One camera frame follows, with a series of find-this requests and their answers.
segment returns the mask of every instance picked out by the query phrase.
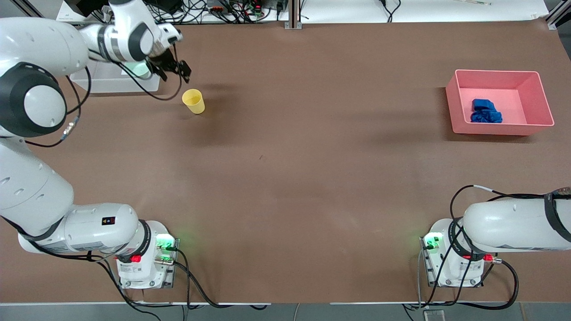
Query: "brown table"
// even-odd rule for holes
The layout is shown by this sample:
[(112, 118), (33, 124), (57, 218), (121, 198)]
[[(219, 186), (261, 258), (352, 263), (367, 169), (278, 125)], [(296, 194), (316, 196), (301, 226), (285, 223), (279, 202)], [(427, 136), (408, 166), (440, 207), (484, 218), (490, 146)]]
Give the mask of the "brown table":
[[(459, 187), (570, 182), (571, 64), (545, 22), (181, 29), (178, 54), (193, 68), (183, 89), (203, 92), (203, 115), (179, 98), (93, 97), (69, 140), (33, 150), (76, 203), (128, 203), (163, 222), (217, 302), (414, 301), (418, 237), (448, 217)], [(538, 71), (556, 125), (523, 138), (454, 134), (444, 87), (455, 69)], [(467, 191), (457, 215), (490, 196)], [(0, 301), (121, 300), (98, 266), (29, 254), (0, 226)], [(520, 301), (571, 302), (569, 252), (502, 257)], [(505, 270), (462, 299), (507, 300)], [(181, 302), (184, 288), (179, 274), (144, 299)]]

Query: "blue cloth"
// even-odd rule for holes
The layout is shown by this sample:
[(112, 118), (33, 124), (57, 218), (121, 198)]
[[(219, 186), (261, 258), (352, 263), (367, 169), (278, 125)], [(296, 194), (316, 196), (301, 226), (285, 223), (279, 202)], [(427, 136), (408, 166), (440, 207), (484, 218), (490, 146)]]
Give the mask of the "blue cloth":
[(496, 110), (494, 103), (487, 99), (474, 99), (473, 123), (501, 123), (501, 113)]

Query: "white round joint cap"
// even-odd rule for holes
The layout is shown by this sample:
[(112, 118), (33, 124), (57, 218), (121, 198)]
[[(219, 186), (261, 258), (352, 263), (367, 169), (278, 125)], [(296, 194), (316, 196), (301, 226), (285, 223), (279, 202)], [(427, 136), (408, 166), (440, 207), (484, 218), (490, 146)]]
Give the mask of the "white round joint cap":
[(151, 32), (148, 29), (145, 30), (140, 42), (141, 52), (145, 55), (149, 55), (152, 50), (152, 44), (154, 41), (155, 39), (152, 36)]
[(50, 86), (30, 88), (24, 97), (26, 115), (42, 127), (54, 127), (66, 116), (66, 103), (62, 95)]

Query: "pink bin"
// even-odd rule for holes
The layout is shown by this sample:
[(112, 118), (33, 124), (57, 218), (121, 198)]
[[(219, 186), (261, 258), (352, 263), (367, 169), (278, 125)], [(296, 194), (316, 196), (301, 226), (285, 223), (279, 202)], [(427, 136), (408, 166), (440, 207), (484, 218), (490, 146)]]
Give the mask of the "pink bin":
[[(527, 136), (553, 126), (539, 74), (535, 71), (456, 70), (446, 87), (452, 130), (457, 134)], [(472, 101), (488, 99), (502, 123), (473, 123)]]

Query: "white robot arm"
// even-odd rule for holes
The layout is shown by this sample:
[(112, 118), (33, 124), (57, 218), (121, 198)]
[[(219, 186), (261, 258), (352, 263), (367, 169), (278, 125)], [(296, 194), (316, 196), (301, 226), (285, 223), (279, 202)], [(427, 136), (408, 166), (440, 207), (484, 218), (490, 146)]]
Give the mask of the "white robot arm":
[(570, 250), (569, 231), (571, 199), (568, 187), (545, 194), (543, 198), (506, 198), (472, 204), (462, 218), (457, 218), (456, 222), (441, 219), (423, 237), (429, 280), (433, 282), (440, 271), (438, 286), (480, 284), (484, 262), (493, 259), (491, 254)]
[[(115, 25), (81, 30), (42, 18), (0, 19), (0, 215), (27, 251), (98, 250), (118, 258), (123, 287), (161, 288), (172, 264), (165, 248), (175, 242), (164, 225), (139, 220), (126, 204), (74, 205), (71, 185), (23, 139), (62, 127), (67, 106), (55, 77), (84, 68), (89, 57), (151, 57), (174, 71), (168, 48), (182, 35), (171, 24), (156, 25), (141, 0), (110, 6)], [(180, 74), (181, 66), (172, 69)]]

